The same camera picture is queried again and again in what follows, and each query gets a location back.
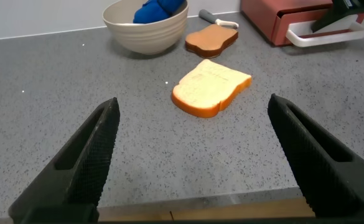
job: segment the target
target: white wall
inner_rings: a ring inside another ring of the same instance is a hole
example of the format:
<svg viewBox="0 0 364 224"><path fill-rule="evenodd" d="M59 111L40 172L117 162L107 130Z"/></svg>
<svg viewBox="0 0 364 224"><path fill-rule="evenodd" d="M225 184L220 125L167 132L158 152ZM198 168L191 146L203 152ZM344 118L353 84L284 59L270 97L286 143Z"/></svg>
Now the white wall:
<svg viewBox="0 0 364 224"><path fill-rule="evenodd" d="M103 27L101 13L117 0L0 0L0 39ZM240 10L240 0L188 0L189 15Z"/></svg>

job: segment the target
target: black tool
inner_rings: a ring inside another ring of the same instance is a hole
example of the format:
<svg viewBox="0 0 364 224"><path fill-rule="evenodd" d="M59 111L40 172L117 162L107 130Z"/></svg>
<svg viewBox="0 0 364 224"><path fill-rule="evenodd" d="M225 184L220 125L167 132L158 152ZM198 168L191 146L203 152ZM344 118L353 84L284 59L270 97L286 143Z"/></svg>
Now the black tool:
<svg viewBox="0 0 364 224"><path fill-rule="evenodd" d="M98 106L11 205L14 223L97 222L118 124L116 98Z"/></svg>
<svg viewBox="0 0 364 224"><path fill-rule="evenodd" d="M290 101L268 114L294 177L317 217L364 217L364 160Z"/></svg>
<svg viewBox="0 0 364 224"><path fill-rule="evenodd" d="M284 98L273 94L268 114L294 177L317 218L178 223L364 223L364 160ZM12 204L9 214L14 222L97 222L96 206L118 123L116 99L99 106Z"/></svg>
<svg viewBox="0 0 364 224"><path fill-rule="evenodd" d="M325 15L312 24L313 32L317 32L344 17L364 13L364 0L332 0L332 2L333 6Z"/></svg>

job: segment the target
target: toast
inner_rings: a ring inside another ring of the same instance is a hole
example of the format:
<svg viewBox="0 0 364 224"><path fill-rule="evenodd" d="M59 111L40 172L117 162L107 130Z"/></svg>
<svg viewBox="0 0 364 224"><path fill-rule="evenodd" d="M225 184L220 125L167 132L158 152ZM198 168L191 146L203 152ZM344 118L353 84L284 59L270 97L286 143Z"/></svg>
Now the toast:
<svg viewBox="0 0 364 224"><path fill-rule="evenodd" d="M186 49L203 58L220 55L238 38L238 31L212 24L186 37Z"/></svg>
<svg viewBox="0 0 364 224"><path fill-rule="evenodd" d="M211 118L250 85L251 75L205 59L174 87L172 101L189 114Z"/></svg>

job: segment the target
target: speckled countertop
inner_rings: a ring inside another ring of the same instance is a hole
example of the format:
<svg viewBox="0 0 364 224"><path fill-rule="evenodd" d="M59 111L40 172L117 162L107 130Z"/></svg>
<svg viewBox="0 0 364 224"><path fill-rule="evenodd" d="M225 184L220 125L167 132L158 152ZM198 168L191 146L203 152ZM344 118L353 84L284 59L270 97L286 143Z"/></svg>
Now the speckled countertop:
<svg viewBox="0 0 364 224"><path fill-rule="evenodd" d="M0 40L0 218L114 96L121 122L101 207L127 212L300 195L266 113L272 93L364 158L364 40L275 48L241 14L219 18L239 22L240 38L213 61L252 74L253 84L212 119L170 100L202 60L182 41L152 58L122 49L105 28ZM186 33L207 25L189 19Z"/></svg>

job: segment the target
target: red box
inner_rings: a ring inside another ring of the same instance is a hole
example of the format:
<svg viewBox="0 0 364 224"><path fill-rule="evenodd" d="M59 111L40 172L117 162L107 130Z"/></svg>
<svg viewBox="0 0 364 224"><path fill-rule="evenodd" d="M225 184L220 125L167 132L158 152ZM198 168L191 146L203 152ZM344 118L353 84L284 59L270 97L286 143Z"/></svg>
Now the red box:
<svg viewBox="0 0 364 224"><path fill-rule="evenodd" d="M332 0L241 0L241 10L275 46L291 44L286 38L288 25L295 22L320 19L332 7ZM362 23L364 13L357 22ZM321 34L305 35L317 37L349 32L339 30Z"/></svg>

